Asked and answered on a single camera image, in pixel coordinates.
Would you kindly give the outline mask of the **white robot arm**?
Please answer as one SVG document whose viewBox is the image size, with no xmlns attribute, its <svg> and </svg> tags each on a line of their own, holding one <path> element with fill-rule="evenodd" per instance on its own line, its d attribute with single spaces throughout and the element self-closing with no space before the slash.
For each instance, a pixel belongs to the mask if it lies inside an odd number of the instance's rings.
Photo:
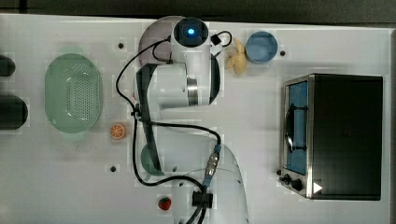
<svg viewBox="0 0 396 224">
<path fill-rule="evenodd" d="M 146 144 L 141 162 L 171 186 L 174 224 L 249 224 L 243 178 L 217 134 L 165 120 L 166 109 L 210 105 L 220 88 L 220 42 L 195 18 L 152 23 L 139 48 L 134 97 Z"/>
</svg>

